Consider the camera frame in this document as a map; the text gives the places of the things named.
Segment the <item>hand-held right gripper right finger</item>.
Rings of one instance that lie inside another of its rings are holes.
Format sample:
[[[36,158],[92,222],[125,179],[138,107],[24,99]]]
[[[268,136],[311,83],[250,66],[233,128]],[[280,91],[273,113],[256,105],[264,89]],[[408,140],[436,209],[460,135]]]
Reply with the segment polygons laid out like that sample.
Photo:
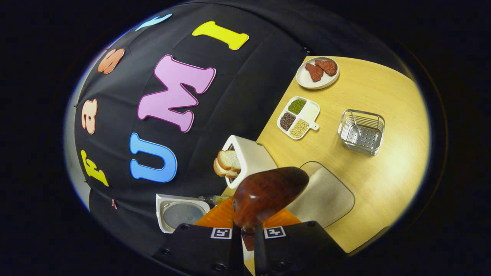
[[[283,209],[255,227],[256,276],[326,276],[348,255],[314,221]]]

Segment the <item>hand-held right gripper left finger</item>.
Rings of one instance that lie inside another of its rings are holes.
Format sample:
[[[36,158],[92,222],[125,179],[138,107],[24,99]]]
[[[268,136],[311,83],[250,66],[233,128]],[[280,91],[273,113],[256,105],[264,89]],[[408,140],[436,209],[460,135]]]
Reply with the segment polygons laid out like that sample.
[[[202,227],[210,201],[184,196],[156,197],[158,225],[164,241],[153,260],[184,276],[242,276],[244,264],[238,232],[232,227]]]

